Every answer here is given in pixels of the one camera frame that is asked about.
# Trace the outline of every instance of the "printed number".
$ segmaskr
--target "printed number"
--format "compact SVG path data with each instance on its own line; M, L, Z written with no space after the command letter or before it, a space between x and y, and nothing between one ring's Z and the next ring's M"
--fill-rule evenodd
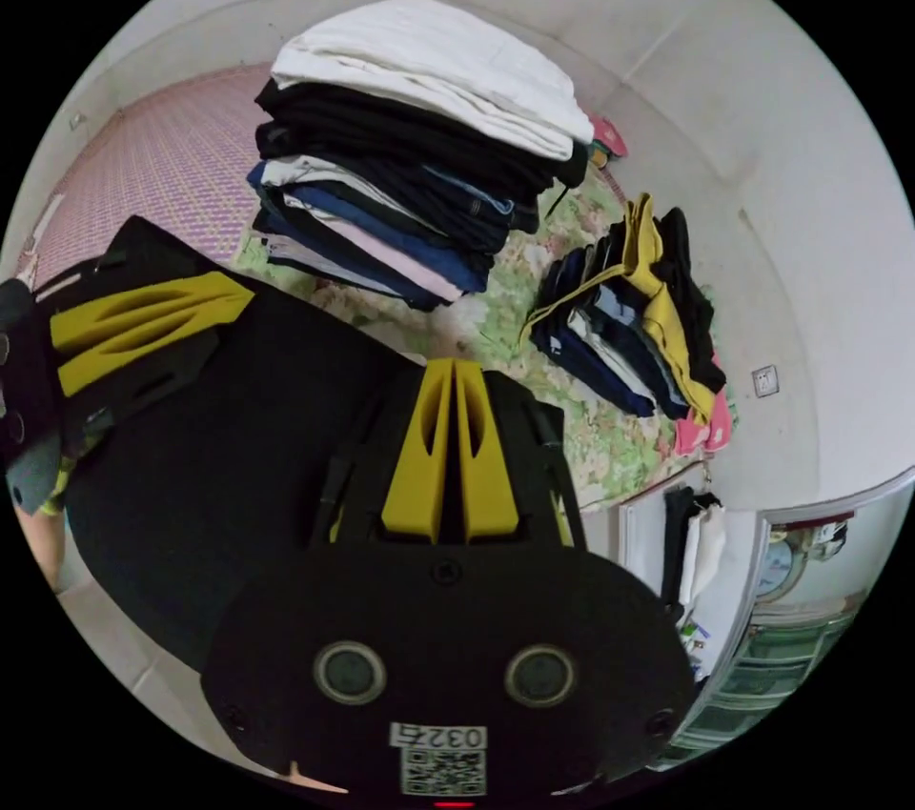
M391 725L391 746L425 750L485 750L483 727L425 727L421 724Z

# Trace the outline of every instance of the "electrical outlet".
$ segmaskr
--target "electrical outlet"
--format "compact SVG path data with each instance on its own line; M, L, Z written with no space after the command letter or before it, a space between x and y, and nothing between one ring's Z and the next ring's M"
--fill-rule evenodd
M757 369L753 373L753 387L756 389L757 397L769 397L779 392L779 373L776 372L774 365L767 365L765 368Z

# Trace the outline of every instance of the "pink folded shirt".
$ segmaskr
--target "pink folded shirt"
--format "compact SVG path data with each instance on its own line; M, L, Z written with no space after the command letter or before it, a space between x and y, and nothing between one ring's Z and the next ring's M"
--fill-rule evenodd
M352 222L334 216L332 213L318 210L309 204L303 204L303 206L328 229L333 229L334 232L346 238L347 241L353 242L366 254L370 254L375 260L380 260L382 264L387 264L392 270L396 270L427 292L443 298L446 302L456 302L464 295L454 283L449 282L444 276L417 263L412 257L398 251L397 248L386 245L374 235L360 229L359 226L354 226Z

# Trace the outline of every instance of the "floral mattress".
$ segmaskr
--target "floral mattress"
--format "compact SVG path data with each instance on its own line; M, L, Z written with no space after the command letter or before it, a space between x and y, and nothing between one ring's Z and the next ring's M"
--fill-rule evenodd
M663 482L698 460L673 453L674 423L663 414L639 419L622 413L554 365L534 345L519 343L524 318L550 264L590 244L622 219L622 204L594 168L542 221L560 188L539 199L538 234L513 233L498 256L485 294L467 295L431 314L399 299L337 286L267 262L265 249L245 233L231 266L284 292L306 299L399 353L423 362L455 356L474 359L529 388L565 412L565 453L583 512L619 503ZM703 291L709 293L708 287ZM737 425L730 392L728 401Z

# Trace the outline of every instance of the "pink mat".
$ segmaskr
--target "pink mat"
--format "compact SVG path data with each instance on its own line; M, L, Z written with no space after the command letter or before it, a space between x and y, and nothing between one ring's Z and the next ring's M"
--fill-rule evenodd
M254 103L269 65L175 83L129 106L82 151L51 196L64 200L42 235L37 282L105 251L140 214L213 260L228 260L256 197Z

